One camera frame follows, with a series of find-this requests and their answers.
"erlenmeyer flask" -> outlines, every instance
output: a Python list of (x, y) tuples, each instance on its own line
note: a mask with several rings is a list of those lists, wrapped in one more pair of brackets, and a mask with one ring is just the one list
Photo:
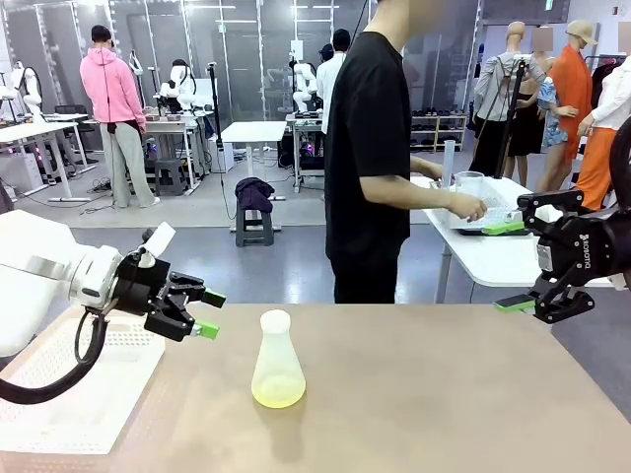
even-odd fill
[(265, 407), (282, 409), (296, 404), (307, 383), (289, 336), (291, 318), (270, 310), (260, 318), (263, 340), (252, 378), (252, 395)]

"person's hand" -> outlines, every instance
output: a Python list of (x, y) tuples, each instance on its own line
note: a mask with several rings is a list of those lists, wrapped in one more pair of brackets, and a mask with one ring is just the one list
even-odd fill
[(579, 110), (577, 108), (573, 108), (572, 106), (558, 106), (556, 108), (556, 114), (559, 116), (569, 116), (574, 118), (579, 114)]
[(594, 117), (590, 113), (586, 116), (581, 124), (579, 125), (579, 136), (587, 136), (588, 133), (592, 130), (592, 126), (594, 125)]
[(438, 180), (443, 177), (443, 166), (436, 163), (427, 162), (426, 169), (423, 172), (427, 177)]
[(486, 205), (477, 197), (450, 192), (450, 204), (447, 206), (447, 210), (456, 214), (461, 219), (474, 222), (484, 217), (484, 214), (486, 214)]

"gray plastic stool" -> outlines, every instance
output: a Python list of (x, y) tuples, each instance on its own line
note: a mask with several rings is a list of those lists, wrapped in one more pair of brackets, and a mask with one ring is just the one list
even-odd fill
[[(274, 228), (272, 227), (272, 214), (260, 212), (260, 219), (247, 219), (246, 210), (237, 202), (237, 246), (246, 244), (263, 243), (265, 246), (274, 244)], [(263, 226), (263, 230), (248, 230), (248, 227)]]
[[(179, 172), (179, 160), (157, 160), (153, 161), (152, 165), (154, 165), (156, 174), (156, 195), (160, 196), (162, 192), (170, 192), (173, 195), (183, 195), (185, 184), (182, 184), (182, 176)], [(170, 177), (173, 183), (161, 183), (163, 180), (163, 171), (167, 173), (165, 180)]]

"black t-shirt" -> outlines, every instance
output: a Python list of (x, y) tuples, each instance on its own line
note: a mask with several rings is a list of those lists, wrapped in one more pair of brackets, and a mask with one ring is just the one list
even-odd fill
[(361, 176), (410, 178), (410, 98), (402, 58), (378, 33), (361, 33), (339, 71), (325, 144), (326, 255), (379, 264), (410, 236), (408, 211), (364, 198)]

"person in pink hoodie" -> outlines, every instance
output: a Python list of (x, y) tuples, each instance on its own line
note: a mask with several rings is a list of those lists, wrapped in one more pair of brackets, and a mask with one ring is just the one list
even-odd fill
[(92, 101), (95, 120), (101, 124), (114, 205), (125, 208), (131, 201), (125, 178), (127, 165), (140, 207), (151, 207), (160, 199), (154, 197), (147, 184), (141, 141), (146, 120), (133, 75), (129, 66), (111, 51), (111, 33), (106, 27), (92, 28), (92, 42), (94, 47), (81, 61), (81, 80)]

